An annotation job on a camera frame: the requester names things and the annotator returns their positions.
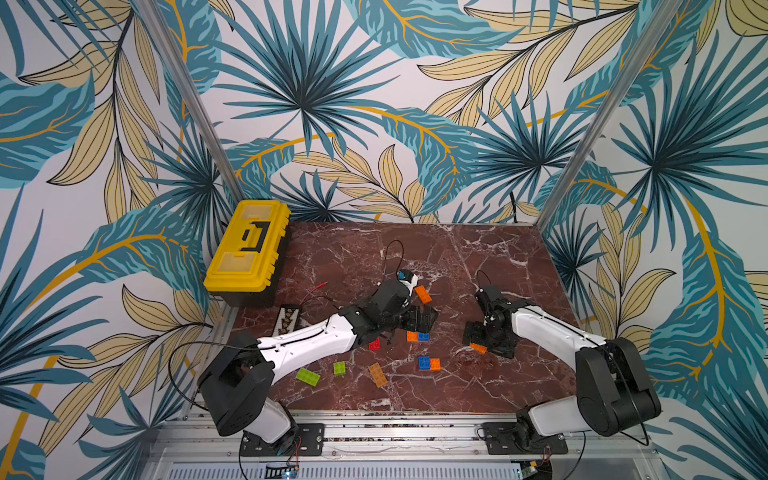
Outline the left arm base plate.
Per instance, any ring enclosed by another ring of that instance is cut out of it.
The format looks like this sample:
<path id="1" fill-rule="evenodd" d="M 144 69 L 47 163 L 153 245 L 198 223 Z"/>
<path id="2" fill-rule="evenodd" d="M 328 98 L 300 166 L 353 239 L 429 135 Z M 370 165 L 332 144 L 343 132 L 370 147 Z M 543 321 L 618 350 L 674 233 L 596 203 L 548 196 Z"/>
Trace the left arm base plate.
<path id="1" fill-rule="evenodd" d="M 299 423 L 291 427 L 280 439 L 273 443 L 261 437 L 244 433 L 240 455 L 245 458 L 284 457 L 297 454 L 317 457 L 322 454 L 325 425 L 323 423 Z"/>

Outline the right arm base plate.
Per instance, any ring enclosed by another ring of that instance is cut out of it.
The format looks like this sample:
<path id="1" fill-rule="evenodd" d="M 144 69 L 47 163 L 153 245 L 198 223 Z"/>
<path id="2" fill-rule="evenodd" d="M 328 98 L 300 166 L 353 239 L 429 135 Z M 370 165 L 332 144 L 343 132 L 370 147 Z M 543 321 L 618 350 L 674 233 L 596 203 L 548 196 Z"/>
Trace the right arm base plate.
<path id="1" fill-rule="evenodd" d="M 480 438 L 489 455 L 562 455 L 568 446 L 562 434 L 542 436 L 522 422 L 486 422 Z"/>

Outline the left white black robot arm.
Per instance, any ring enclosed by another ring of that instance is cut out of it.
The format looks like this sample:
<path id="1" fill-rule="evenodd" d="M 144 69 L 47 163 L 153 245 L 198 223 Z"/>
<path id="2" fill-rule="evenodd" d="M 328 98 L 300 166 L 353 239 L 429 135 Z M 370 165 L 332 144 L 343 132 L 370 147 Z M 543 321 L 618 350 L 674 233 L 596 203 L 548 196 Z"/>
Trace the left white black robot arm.
<path id="1" fill-rule="evenodd" d="M 218 434 L 246 432 L 270 446 L 291 443 L 295 421 L 269 398 L 271 387 L 311 363 L 367 346 L 382 333 L 430 332 L 438 312 L 412 303 L 417 282 L 415 276 L 386 280 L 372 295 L 317 324 L 273 337 L 239 335 L 223 345 L 198 379 Z"/>

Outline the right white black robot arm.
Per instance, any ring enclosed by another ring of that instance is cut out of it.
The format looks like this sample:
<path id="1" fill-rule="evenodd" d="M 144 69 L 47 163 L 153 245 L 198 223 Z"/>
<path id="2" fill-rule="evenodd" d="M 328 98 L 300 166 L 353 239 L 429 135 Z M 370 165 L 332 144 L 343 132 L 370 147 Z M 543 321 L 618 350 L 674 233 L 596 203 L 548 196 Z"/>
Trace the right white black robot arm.
<path id="1" fill-rule="evenodd" d="M 518 440 L 567 432 L 613 436 L 657 418 L 661 402 L 636 345 L 606 339 L 547 313 L 526 299 L 509 299 L 495 286 L 479 289 L 481 321 L 465 325 L 463 343 L 512 358 L 520 340 L 537 344 L 575 373 L 572 396 L 527 407 L 516 414 Z"/>

